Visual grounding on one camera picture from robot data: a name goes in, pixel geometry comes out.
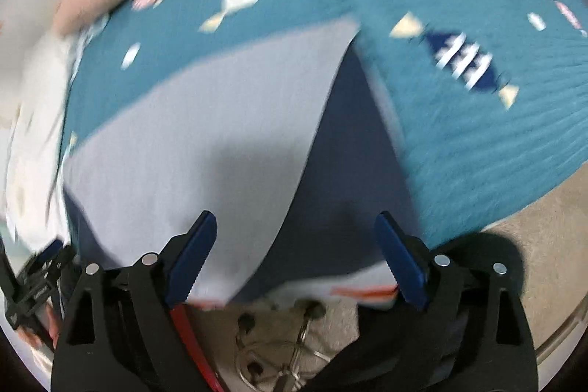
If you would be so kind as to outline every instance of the teal fabric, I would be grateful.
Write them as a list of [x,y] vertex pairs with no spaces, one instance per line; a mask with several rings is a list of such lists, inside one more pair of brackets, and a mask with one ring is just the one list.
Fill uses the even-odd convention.
[[[561,1],[586,28],[581,0]],[[383,81],[398,116],[399,159],[428,245],[520,210],[588,160],[588,39],[551,0],[260,0],[227,17],[216,33],[199,33],[220,3],[165,0],[134,12],[127,2],[114,12],[82,59],[64,145],[70,132],[84,141],[194,60],[351,13],[361,24],[366,70]],[[391,39],[407,11],[428,30],[464,32],[492,53],[501,83],[520,87],[514,106],[505,110],[497,94],[466,91],[436,68],[426,42]],[[530,25],[530,12],[543,17],[545,31]],[[122,58],[136,42],[133,69],[123,71]]]

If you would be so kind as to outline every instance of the gray cloth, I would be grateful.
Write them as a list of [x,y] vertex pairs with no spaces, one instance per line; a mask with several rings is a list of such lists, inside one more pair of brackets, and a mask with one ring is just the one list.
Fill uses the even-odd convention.
[[78,147],[65,187],[111,266],[160,251],[210,210],[218,239],[192,297],[228,301],[281,227],[357,31],[341,18],[197,62]]

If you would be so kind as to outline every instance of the gray floor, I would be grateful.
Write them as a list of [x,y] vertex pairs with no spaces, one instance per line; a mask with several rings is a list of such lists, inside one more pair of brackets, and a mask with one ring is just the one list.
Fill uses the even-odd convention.
[[[527,265],[523,306],[538,347],[588,292],[588,165],[491,230],[510,236],[523,250]],[[234,335],[241,312],[195,311],[193,315],[202,347],[230,392],[249,390],[234,367]],[[262,312],[257,313],[257,318],[258,325],[248,340],[295,340],[302,313]],[[311,332],[308,343],[333,356],[357,336],[354,305],[341,302],[330,307]],[[275,362],[287,360],[284,351],[269,348],[262,352]]]

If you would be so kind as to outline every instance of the white cloth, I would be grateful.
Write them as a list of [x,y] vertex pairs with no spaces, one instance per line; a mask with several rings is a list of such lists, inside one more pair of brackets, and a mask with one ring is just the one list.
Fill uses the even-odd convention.
[[7,218],[12,235],[33,251],[55,238],[69,242],[61,188],[57,187],[65,103],[74,37],[46,33],[34,47],[23,77],[7,168]]

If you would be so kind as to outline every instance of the silver screw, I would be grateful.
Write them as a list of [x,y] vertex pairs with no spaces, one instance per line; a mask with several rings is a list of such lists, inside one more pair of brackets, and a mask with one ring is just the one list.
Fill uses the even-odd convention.
[[503,265],[502,263],[494,263],[494,266],[492,267],[495,271],[496,274],[499,274],[501,276],[503,276],[504,274],[506,274],[506,272],[508,271],[506,269],[506,266]]
[[446,267],[449,266],[449,263],[451,263],[451,260],[445,256],[445,254],[437,254],[437,256],[435,256],[436,265]]
[[86,274],[89,276],[93,276],[98,272],[99,269],[100,266],[98,266],[96,263],[92,263],[91,265],[86,266]]
[[155,253],[147,253],[141,258],[141,263],[145,266],[151,266],[157,263],[159,257]]

